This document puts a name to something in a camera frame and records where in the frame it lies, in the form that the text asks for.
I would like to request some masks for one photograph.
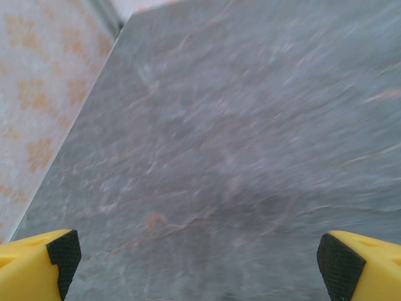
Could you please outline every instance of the black rubber corner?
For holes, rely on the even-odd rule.
[[[317,257],[331,300],[351,301],[366,260],[330,234],[322,236]]]
[[[81,248],[78,232],[70,232],[60,236],[46,245],[52,264],[58,266],[58,290],[61,300],[64,301],[76,268],[81,261]]]

